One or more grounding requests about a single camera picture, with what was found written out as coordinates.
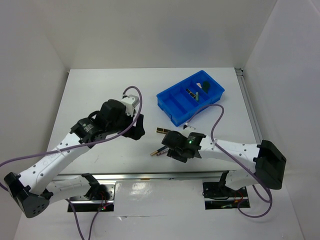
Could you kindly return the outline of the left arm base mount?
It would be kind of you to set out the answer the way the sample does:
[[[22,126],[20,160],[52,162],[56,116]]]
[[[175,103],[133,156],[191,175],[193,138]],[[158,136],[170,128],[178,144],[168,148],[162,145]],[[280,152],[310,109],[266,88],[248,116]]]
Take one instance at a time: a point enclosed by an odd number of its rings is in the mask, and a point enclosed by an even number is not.
[[[69,199],[77,213],[95,213],[98,210],[102,212],[114,211],[116,183],[103,181],[100,184],[100,192],[95,196],[74,196]]]

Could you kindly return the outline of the red silver lip gloss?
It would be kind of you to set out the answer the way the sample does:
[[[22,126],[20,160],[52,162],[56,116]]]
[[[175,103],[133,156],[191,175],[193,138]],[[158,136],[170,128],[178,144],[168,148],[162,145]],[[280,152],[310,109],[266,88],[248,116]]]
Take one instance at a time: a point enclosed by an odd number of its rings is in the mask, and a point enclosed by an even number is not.
[[[168,149],[165,149],[165,150],[163,150],[163,151],[160,151],[160,152],[158,152],[158,153],[156,154],[156,156],[164,155],[164,154],[166,154],[168,151],[169,151]]]

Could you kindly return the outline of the gold capped dark pencil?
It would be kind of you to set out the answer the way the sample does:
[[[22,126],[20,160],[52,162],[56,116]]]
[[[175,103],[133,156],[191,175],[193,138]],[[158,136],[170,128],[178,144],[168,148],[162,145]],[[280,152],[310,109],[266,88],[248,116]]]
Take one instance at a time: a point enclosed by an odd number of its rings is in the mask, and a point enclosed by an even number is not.
[[[156,154],[158,154],[158,153],[160,153],[160,152],[162,152],[162,151],[164,151],[164,150],[166,150],[166,149],[167,149],[167,147],[166,147],[166,146],[163,146],[163,147],[157,149],[156,151],[152,152],[152,153],[150,154],[150,156],[154,156],[154,155],[156,155]]]

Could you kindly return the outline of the black gold square lipstick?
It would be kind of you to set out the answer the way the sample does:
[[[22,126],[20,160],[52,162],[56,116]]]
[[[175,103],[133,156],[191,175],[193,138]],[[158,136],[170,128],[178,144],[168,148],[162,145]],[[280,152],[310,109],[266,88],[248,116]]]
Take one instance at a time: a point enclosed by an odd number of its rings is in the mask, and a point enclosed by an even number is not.
[[[161,128],[161,127],[157,127],[157,128],[156,128],[156,133],[157,133],[157,134],[163,134],[163,135],[165,135],[165,134],[167,134],[168,132],[170,132],[169,129]]]

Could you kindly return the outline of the dark green labelled round puff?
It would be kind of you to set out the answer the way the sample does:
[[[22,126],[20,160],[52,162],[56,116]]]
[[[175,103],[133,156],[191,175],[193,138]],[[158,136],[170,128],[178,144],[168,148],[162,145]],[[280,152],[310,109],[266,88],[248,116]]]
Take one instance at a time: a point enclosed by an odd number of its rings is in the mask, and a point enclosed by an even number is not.
[[[202,90],[205,92],[205,90],[209,90],[211,85],[208,81],[203,81],[202,85]]]

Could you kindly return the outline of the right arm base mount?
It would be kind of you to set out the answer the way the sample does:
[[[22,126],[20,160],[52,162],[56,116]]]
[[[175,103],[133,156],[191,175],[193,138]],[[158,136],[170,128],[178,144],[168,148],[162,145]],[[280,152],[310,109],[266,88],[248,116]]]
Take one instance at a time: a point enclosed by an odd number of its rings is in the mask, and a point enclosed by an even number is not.
[[[239,190],[232,190],[220,187],[218,182],[203,182],[202,196],[206,210],[226,210],[240,208],[250,208],[250,201],[246,187]]]

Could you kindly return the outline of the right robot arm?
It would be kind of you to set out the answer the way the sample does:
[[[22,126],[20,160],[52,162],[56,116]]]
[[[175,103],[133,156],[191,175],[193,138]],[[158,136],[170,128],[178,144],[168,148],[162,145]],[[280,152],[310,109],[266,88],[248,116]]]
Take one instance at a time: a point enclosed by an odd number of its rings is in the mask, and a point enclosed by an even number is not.
[[[257,184],[269,190],[282,188],[287,159],[269,140],[248,144],[213,139],[198,132],[185,136],[178,131],[169,131],[162,144],[169,149],[168,157],[182,163],[196,158],[238,164],[240,169],[225,170],[220,177],[218,190],[223,196]]]

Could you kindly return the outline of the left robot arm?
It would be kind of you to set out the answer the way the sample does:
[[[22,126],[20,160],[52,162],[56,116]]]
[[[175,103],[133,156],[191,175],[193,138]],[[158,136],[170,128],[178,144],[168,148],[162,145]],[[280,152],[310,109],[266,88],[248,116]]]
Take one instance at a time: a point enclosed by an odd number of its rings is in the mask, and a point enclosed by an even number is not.
[[[145,134],[144,116],[136,111],[139,104],[134,95],[104,102],[100,110],[80,119],[51,154],[20,173],[8,173],[5,185],[24,215],[34,218],[50,204],[67,198],[103,199],[107,190],[90,173],[57,182],[53,179],[109,135],[139,140]]]

